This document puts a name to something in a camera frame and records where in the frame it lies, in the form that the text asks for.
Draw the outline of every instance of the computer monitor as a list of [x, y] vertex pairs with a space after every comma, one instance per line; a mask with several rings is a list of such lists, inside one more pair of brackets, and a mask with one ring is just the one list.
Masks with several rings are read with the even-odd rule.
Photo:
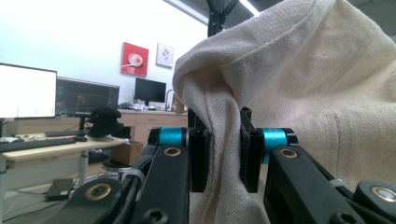
[[57, 72], [0, 63], [0, 119], [55, 117]]
[[165, 103], [166, 83], [137, 78], [134, 84], [134, 98], [145, 102]]
[[120, 86], [58, 77], [56, 84], [56, 115], [89, 117], [102, 106], [118, 108]]

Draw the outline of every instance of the picture frame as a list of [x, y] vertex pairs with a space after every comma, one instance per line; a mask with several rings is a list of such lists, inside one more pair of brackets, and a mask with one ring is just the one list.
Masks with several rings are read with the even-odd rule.
[[122, 44], [121, 72], [146, 77], [149, 66], [149, 50], [124, 42]]
[[156, 64], [170, 68], [173, 67], [174, 49], [172, 47], [158, 43]]

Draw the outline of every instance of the towel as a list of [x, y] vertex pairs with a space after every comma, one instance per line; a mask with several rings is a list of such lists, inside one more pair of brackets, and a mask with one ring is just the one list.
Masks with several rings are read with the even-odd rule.
[[198, 43], [173, 79], [213, 133], [190, 222], [268, 223], [263, 185], [249, 194], [239, 179], [243, 106], [257, 128], [292, 128], [351, 190], [368, 179], [396, 184], [395, 75], [395, 44], [345, 0], [285, 0]]

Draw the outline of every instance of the red poster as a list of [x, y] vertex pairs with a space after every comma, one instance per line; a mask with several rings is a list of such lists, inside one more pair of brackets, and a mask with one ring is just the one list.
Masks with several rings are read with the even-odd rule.
[[149, 50], [123, 43], [121, 72], [145, 77], [148, 74]]

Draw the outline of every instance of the white desk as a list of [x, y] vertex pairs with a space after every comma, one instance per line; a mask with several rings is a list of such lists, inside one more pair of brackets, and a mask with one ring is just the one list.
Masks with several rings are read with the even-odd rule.
[[[82, 186], [87, 177], [88, 149], [114, 147], [126, 142], [114, 137], [87, 138], [87, 142], [0, 154], [0, 223], [3, 222], [3, 200], [6, 190], [26, 187], [76, 172], [79, 172], [79, 185]], [[80, 153], [79, 160], [76, 157], [67, 159], [67, 155], [77, 153]], [[8, 169], [7, 162], [10, 161], [21, 162], [23, 165]]]

